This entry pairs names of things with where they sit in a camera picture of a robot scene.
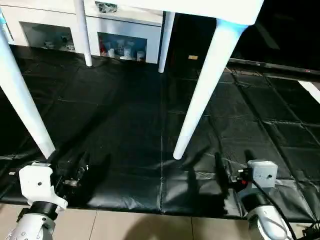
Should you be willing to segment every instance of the cable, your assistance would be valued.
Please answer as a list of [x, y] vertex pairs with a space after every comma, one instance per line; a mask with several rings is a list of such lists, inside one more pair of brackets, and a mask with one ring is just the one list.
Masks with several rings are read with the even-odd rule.
[[262, 194], [270, 201], [270, 203], [275, 207], [275, 209], [279, 212], [280, 216], [282, 217], [283, 221], [285, 222], [285, 224], [287, 225], [293, 240], [297, 240], [296, 234], [294, 232], [294, 230], [292, 229], [287, 217], [284, 215], [283, 211], [281, 210], [281, 208], [278, 206], [278, 204], [269, 196], [268, 193], [265, 192], [265, 190], [263, 190], [263, 188], [255, 181], [252, 180], [252, 183], [260, 190], [260, 192], [262, 192]]

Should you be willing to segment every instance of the glass cabinet door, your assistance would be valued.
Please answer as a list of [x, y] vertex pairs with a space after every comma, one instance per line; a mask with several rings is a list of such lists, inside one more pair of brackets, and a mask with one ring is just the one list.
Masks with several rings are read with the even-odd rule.
[[69, 27], [23, 21], [20, 25], [31, 47], [75, 52]]
[[147, 39], [105, 32], [97, 34], [100, 56], [138, 62], [146, 61]]

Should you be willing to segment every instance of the beige floor tile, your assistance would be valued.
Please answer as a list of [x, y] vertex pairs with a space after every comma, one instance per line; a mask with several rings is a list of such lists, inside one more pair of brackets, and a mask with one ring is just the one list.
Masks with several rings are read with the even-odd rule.
[[302, 230], [309, 227], [311, 223], [291, 223], [295, 236], [299, 239], [303, 237]]
[[55, 221], [54, 240], [89, 240], [96, 210], [67, 209]]
[[190, 217], [98, 211], [90, 240], [192, 240]]
[[8, 233], [16, 227], [16, 221], [23, 206], [0, 204], [0, 239], [6, 239]]
[[245, 220], [193, 217], [194, 240], [249, 240]]

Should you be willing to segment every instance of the white table leg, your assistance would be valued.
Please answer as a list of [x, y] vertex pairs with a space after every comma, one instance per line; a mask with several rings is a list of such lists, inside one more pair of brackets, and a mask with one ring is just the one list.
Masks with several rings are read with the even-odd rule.
[[239, 37], [246, 28], [246, 25], [217, 19], [216, 29], [174, 149], [175, 159], [182, 158]]
[[78, 22], [78, 27], [79, 27], [79, 33], [82, 41], [85, 64], [88, 67], [91, 67], [92, 58], [91, 58], [91, 51], [90, 51], [90, 45], [89, 45], [89, 36], [88, 36], [84, 0], [74, 0], [74, 8], [75, 8], [76, 19]]
[[170, 11], [167, 11], [165, 13], [162, 46], [161, 46], [161, 53], [160, 53], [160, 60], [159, 60], [159, 73], [161, 74], [165, 71], [170, 37], [171, 37], [172, 27], [174, 26], [175, 14], [176, 14], [175, 12], [170, 12]]
[[7, 39], [0, 29], [0, 86], [28, 129], [43, 155], [48, 158], [55, 146], [21, 75]]

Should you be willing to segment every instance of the black mat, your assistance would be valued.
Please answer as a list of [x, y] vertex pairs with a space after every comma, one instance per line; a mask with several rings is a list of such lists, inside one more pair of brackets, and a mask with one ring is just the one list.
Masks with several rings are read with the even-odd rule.
[[[242, 218], [235, 192], [221, 181], [248, 153], [274, 161], [271, 196], [291, 221], [320, 217], [320, 105], [298, 82], [224, 73], [181, 160], [173, 158], [196, 79], [159, 74], [154, 64], [12, 47], [56, 147], [61, 169], [89, 154], [89, 171], [69, 206], [170, 215]], [[0, 166], [43, 158], [0, 93]], [[13, 176], [5, 175], [0, 189]], [[1, 199], [23, 204], [19, 184]]]

